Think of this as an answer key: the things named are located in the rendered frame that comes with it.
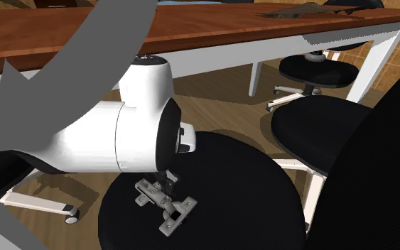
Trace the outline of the grey metal hinge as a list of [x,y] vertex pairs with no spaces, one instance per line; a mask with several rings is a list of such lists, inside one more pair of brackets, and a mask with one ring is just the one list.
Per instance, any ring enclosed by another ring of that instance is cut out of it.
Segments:
[[140,193],[135,199],[138,206],[143,207],[150,202],[163,210],[164,222],[159,226],[159,230],[166,237],[169,237],[184,223],[187,216],[198,203],[192,197],[186,197],[182,202],[172,201],[172,199],[162,191],[161,186],[157,182],[150,183],[144,178],[138,181],[134,187]]

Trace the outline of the dark grey flat object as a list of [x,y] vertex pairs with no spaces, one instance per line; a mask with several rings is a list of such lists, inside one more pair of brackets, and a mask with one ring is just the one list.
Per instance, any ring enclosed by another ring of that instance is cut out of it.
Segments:
[[329,8],[319,5],[314,2],[308,2],[301,5],[297,5],[287,9],[281,9],[278,11],[272,11],[268,13],[256,13],[258,16],[269,17],[269,18],[300,18],[301,16],[308,13],[329,13],[333,12],[335,14],[344,11],[347,15],[352,14],[355,11],[375,9],[376,6],[351,6],[349,8]]

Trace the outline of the wooden table with white frame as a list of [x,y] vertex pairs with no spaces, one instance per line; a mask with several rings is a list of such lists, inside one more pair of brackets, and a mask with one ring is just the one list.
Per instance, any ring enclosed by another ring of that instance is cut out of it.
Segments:
[[[157,54],[174,77],[195,75],[313,50],[371,42],[347,98],[368,92],[400,41],[400,9],[310,13],[296,19],[265,18],[276,3],[159,6],[143,54]],[[0,10],[0,77],[8,60],[26,77],[37,73],[64,46],[90,8]]]

